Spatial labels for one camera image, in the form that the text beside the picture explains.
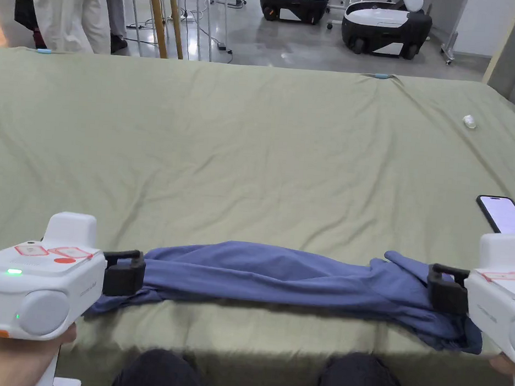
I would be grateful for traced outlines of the person's left hand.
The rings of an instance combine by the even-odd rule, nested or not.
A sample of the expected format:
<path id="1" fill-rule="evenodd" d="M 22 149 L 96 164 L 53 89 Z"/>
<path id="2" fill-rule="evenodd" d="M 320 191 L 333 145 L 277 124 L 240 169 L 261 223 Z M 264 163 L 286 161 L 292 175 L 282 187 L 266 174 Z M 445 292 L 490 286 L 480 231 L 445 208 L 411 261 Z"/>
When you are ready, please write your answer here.
<path id="1" fill-rule="evenodd" d="M 73 323 L 52 340 L 0 338 L 0 386 L 36 386 L 63 344 L 76 339 Z"/>

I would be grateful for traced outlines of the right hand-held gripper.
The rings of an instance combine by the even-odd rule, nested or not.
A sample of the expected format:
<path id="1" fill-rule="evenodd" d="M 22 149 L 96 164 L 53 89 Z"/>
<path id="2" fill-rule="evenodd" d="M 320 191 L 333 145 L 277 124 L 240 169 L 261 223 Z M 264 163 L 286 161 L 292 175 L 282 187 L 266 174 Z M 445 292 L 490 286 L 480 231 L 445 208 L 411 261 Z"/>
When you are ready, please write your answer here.
<path id="1" fill-rule="evenodd" d="M 483 235 L 478 268 L 434 264 L 427 284 L 435 310 L 468 317 L 515 365 L 515 235 Z"/>

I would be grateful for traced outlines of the person's right hand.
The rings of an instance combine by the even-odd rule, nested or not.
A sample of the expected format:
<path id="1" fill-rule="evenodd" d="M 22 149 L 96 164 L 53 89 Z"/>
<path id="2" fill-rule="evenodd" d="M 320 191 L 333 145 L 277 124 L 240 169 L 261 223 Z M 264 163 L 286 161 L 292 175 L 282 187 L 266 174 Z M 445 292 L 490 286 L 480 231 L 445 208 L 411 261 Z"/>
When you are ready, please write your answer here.
<path id="1" fill-rule="evenodd" d="M 508 376 L 515 376 L 515 363 L 509 359 L 505 354 L 499 354 L 490 360 L 490 365 L 496 371 L 507 374 Z"/>

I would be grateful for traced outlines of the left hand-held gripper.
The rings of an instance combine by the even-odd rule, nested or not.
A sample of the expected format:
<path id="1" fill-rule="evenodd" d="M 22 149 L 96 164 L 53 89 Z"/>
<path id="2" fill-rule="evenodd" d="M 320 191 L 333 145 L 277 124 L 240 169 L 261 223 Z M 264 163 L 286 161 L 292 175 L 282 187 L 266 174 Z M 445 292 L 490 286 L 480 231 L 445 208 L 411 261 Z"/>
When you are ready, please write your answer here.
<path id="1" fill-rule="evenodd" d="M 102 295 L 130 296 L 142 287 L 143 253 L 104 252 L 96 231 L 95 217 L 61 212 L 40 241 L 0 250 L 0 338 L 57 338 Z"/>

